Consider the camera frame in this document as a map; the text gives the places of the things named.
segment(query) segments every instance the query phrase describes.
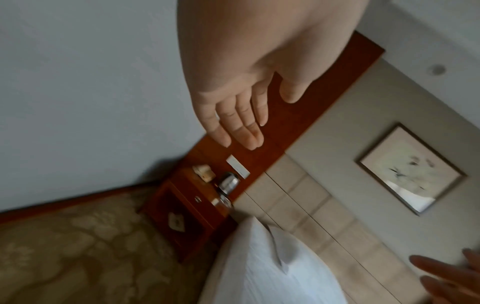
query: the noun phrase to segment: white wall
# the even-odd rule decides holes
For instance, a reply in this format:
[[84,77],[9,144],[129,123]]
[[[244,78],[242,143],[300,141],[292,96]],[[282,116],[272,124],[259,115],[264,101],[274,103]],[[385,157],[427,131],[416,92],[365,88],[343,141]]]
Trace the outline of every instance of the white wall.
[[[354,160],[395,121],[468,178],[416,216]],[[449,262],[480,244],[480,130],[383,60],[366,72],[287,151],[405,262]]]
[[135,183],[203,135],[175,0],[5,0],[0,29],[0,210]]

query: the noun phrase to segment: ceiling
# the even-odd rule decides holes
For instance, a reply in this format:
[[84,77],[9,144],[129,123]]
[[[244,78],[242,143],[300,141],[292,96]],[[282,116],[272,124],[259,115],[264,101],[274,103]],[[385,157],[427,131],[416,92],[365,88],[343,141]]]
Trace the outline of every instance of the ceiling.
[[[480,2],[372,0],[358,31],[383,58],[480,128]],[[433,75],[432,67],[446,68]]]

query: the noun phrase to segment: wall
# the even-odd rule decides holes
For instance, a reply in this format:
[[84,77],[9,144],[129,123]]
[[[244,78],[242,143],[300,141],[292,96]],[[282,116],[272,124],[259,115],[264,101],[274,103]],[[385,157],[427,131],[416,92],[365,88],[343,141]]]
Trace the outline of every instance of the wall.
[[174,0],[2,2],[0,210],[151,178],[201,138],[175,16]]
[[[354,160],[400,121],[468,178],[416,216]],[[403,261],[460,262],[480,244],[480,130],[385,61],[372,66],[286,152]]]
[[417,276],[337,199],[283,155],[236,201],[236,221],[253,215],[291,232],[337,277],[349,304],[417,304]]

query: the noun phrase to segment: drawer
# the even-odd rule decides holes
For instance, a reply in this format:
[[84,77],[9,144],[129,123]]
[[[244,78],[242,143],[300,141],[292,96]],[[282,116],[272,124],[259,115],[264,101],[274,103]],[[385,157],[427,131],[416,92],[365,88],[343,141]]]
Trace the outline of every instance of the drawer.
[[212,185],[204,183],[198,176],[184,174],[176,174],[170,181],[213,229],[225,220],[226,216],[212,204],[212,201],[219,199]]

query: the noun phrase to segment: artwork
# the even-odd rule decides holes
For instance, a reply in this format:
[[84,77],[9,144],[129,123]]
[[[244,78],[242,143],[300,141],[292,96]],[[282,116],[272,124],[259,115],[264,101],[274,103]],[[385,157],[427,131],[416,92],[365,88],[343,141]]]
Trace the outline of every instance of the artwork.
[[400,123],[357,163],[417,215],[465,177]]

